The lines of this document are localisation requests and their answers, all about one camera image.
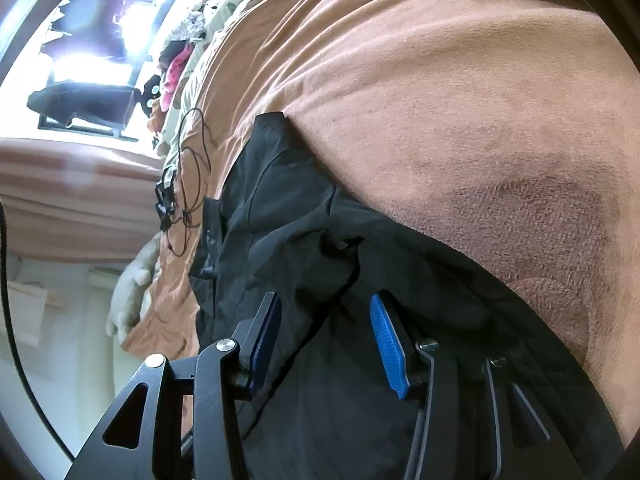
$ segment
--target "black clamp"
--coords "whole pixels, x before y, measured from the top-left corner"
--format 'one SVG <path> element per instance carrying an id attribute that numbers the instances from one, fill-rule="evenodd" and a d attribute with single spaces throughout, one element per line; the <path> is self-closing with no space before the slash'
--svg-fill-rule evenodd
<path id="1" fill-rule="evenodd" d="M 248 480 L 236 400 L 264 385 L 282 306 L 265 295 L 256 316 L 199 356 L 150 355 L 113 401 L 65 480 Z M 182 443 L 182 397 L 193 395 L 193 437 Z"/>

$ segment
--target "white wall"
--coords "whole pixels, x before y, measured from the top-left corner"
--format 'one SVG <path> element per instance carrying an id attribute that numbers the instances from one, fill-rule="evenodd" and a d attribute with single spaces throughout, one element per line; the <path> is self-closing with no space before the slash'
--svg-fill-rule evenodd
<path id="1" fill-rule="evenodd" d="M 18 343 L 18 352 L 42 409 L 74 454 L 84 443 L 78 411 L 78 370 L 88 271 L 86 265 L 25 260 L 15 280 L 37 282 L 64 298 L 64 308 L 45 309 L 40 347 Z M 16 440 L 46 480 L 62 480 L 70 464 L 31 408 L 5 336 L 0 336 L 0 381 L 0 411 Z"/>

